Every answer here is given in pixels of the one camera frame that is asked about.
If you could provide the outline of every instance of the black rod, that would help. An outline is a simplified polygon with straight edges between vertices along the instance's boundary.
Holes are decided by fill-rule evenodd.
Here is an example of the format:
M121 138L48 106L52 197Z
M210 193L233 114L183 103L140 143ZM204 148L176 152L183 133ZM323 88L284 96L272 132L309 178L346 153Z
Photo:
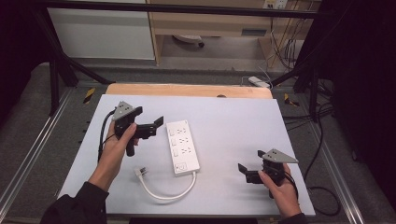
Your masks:
M77 70L79 70L80 72L84 73L85 75L95 79L96 81L105 84L105 85L109 85L112 83L115 83L115 81L110 81L104 77L101 77L99 75L97 75L96 73L94 73L93 71L91 71L90 69L86 68L84 65L77 63L76 61L74 61L73 59L71 59L69 56L67 56L64 52L63 52L63 56L64 59L70 64L72 65L74 68L76 68Z
M37 26L41 29L42 34L47 39L49 44L49 53L51 57L56 60L57 63L57 71L59 75L62 77L64 84L66 86L77 86L78 79L76 74L72 70L72 68L67 64L62 55L62 47L60 46L59 42L57 41L54 33L49 28L49 25L46 22L46 19L43 16L43 13L39 10L35 10L34 8L29 8L30 13L33 16Z
M276 79L274 79L273 81L271 81L271 84L273 86L277 86L280 83L288 80L291 77L297 77L299 76L302 72L304 72L309 66L307 65L307 63L301 63L298 66L296 66L295 68L293 68L293 70L289 71L287 74L278 77Z
M246 7L206 7L206 6L109 3L109 2L87 2L87 1L36 0L34 4L42 7L70 8L70 9L195 13L195 14L279 17L279 18L300 18L300 19L327 19L333 15L332 12L294 11L294 10L265 9L265 8L258 9L258 8L246 8Z

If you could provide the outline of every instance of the white power strip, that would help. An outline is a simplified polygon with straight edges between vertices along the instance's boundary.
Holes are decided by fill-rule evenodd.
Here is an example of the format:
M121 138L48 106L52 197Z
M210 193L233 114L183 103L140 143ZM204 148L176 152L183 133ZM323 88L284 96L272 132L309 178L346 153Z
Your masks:
M258 87L264 87L268 88L270 85L266 83L265 81L257 78L257 77L250 77L247 79L251 84L258 86Z
M172 162L176 176L199 171L200 166L192 142L189 123L186 120L166 124Z

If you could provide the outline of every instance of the person's left hand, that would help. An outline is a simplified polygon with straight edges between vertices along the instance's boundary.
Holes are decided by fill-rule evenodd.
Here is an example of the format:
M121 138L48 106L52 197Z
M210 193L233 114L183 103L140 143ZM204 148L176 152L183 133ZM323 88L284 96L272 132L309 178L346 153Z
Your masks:
M125 154L125 148L129 140L136 132L136 124L131 124L124 132L120 140L114 134L114 121L110 123L108 128L105 147L102 157L96 166L95 171L88 180L104 191L108 191L114 178L120 171L122 158ZM138 139L134 139L134 145L137 146Z

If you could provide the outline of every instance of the metal frame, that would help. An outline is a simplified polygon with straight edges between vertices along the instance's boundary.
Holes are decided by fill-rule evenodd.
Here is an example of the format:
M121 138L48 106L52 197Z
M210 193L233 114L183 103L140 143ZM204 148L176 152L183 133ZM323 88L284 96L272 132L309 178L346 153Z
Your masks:
M64 79L66 86L76 86L78 79L71 67L76 68L85 75L92 77L102 84L111 84L114 81L107 80L95 74L93 71L84 67L80 63L75 62L69 58L62 50L62 46L55 33L49 28L48 22L43 17L43 9L52 8L70 8L70 9L89 9L89 10L112 10L112 11L146 11L146 12L168 12L168 13L194 13L194 14L214 14L214 15L235 15L235 16L253 16L253 17L279 17L279 18L299 18L299 19L314 19L327 20L332 18L333 12L314 12L314 11L294 11L294 10L279 10L267 8L245 8L245 7L206 7L206 6L181 6L181 5L161 5L161 4L137 4L137 3L109 3L109 2L88 2L88 1L58 1L58 0L36 0L32 1L28 6L28 10L33 15L36 24L41 32L47 38L49 43L49 51L53 57L51 60L51 81L52 89L52 114L59 102L57 94L58 82L55 81L55 76L59 74Z
M6 214L17 197L24 181L35 165L35 161L38 159L38 156L40 155L44 145L47 143L52 130L64 112L69 100L69 96L73 91L73 88L66 89L62 96L58 110L55 111L53 116L48 118L46 124L27 153L17 173L14 175L6 190L3 192L3 195L0 198L0 223L2 223L3 219L6 217Z

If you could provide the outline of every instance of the floor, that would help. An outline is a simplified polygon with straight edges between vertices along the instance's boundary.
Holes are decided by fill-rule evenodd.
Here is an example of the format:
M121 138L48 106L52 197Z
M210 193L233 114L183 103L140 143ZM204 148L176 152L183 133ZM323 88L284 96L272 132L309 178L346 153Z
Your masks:
M281 76L287 71L282 66L268 68L258 42L252 38L223 38L204 37L205 47L199 48L192 44L181 43L168 36L164 40L163 60L160 65L147 62L125 61L87 61L101 76L114 78L118 82L154 82L154 83L190 83L215 85L250 85L247 77L263 76L267 71L269 78ZM78 151L79 143L84 137L84 130L89 126L89 120L99 101L99 96L106 90L105 86L92 84L92 80L78 74L81 83L75 89L63 88L70 91L71 100L64 106L62 117L56 123L56 128L50 131L50 137L41 148L41 154L35 158L30 174L22 179L19 194L9 198L13 204L8 207L7 216L3 223L37 223L43 210L56 199L59 189ZM291 78L281 87L273 89L273 95L278 100L282 115L300 116L304 111L300 106L285 104L285 93L290 100L298 103L299 98L293 94ZM96 87L94 96L89 104L82 103L87 90ZM7 192L7 187L20 165L30 154L31 146L40 135L41 129L49 120L50 88L48 68L37 67L21 100L14 106L7 122L0 130L0 158L12 158L0 163L0 192ZM313 136L313 130L308 123L295 122L286 124L289 129L290 141L297 159L304 171L311 161L318 144ZM396 223L394 210L377 187L370 172L363 163L354 162L351 158L347 140L336 121L328 116L323 119L323 132L326 143L335 156L354 200L359 207L365 223ZM334 191L328 168L319 155L306 184L322 186ZM4 205L5 198L0 200ZM334 211L335 203L326 193L313 192L312 201L325 211ZM318 214L310 217L312 223L349 223L346 211L342 210L335 217ZM260 223L270 223L268 219Z

